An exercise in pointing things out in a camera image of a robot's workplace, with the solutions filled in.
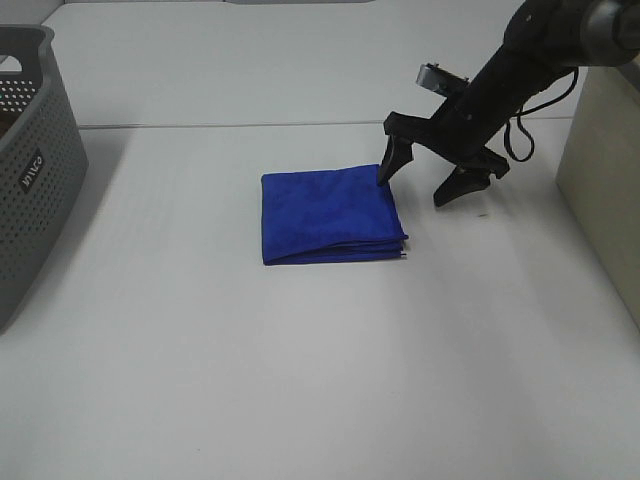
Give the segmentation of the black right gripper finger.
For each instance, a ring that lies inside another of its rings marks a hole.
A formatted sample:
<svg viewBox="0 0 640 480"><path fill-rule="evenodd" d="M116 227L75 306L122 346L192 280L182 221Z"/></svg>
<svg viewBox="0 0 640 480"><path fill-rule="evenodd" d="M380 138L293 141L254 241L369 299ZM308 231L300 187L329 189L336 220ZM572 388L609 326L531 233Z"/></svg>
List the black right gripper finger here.
<svg viewBox="0 0 640 480"><path fill-rule="evenodd" d="M489 173L485 170L456 167L433 194L436 207L442 207L464 195L483 191L490 186Z"/></svg>
<svg viewBox="0 0 640 480"><path fill-rule="evenodd" d="M386 185L401 168L412 161L413 143L399 136L389 135L377 173L377 185Z"/></svg>

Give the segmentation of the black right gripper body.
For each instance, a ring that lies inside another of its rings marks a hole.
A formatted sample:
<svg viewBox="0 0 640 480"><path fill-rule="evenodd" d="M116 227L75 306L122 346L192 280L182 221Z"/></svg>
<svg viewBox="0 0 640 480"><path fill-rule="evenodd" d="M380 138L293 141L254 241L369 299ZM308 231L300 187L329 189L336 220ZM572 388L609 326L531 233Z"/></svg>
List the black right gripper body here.
<svg viewBox="0 0 640 480"><path fill-rule="evenodd" d="M428 119L392 112L383 123L387 136L420 144L464 169L502 178L506 159L487 142L545 85L542 64L501 47L460 94L445 98Z"/></svg>

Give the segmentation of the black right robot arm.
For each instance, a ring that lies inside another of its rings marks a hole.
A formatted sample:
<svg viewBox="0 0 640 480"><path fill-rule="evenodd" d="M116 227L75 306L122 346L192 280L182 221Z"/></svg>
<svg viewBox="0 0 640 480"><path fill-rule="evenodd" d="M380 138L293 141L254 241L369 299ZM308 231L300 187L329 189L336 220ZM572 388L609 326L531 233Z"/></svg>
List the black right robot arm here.
<svg viewBox="0 0 640 480"><path fill-rule="evenodd" d="M499 49L472 79L436 64L421 66L417 84L443 96L429 118L392 112L378 185L412 161L422 145L453 164L433 195L443 206L489 187L509 170L513 153L501 156L487 142L528 114L526 102L585 66L618 67L639 53L636 1L526 1L509 21Z"/></svg>

